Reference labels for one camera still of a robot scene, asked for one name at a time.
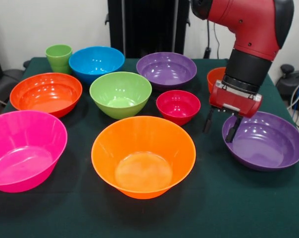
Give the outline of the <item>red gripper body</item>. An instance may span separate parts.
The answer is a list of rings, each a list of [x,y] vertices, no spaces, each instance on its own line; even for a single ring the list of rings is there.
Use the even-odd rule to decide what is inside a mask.
[[[262,99],[260,94],[245,93],[216,80],[210,93],[209,103],[220,110],[231,110],[242,117],[251,118],[260,108]]]

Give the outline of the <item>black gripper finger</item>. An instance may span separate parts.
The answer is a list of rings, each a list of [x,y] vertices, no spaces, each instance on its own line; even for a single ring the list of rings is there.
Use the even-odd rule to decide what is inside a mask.
[[[206,117],[206,120],[205,120],[205,124],[203,127],[203,133],[208,133],[211,128],[213,112],[214,112],[214,106],[211,106],[210,110],[208,112],[208,115]]]
[[[225,142],[227,143],[232,143],[235,135],[236,135],[236,132],[243,120],[243,117],[242,116],[231,116],[229,117],[226,121],[230,122],[233,118],[235,118],[235,122],[234,124],[229,128],[228,132],[227,132],[227,135],[225,137]]]

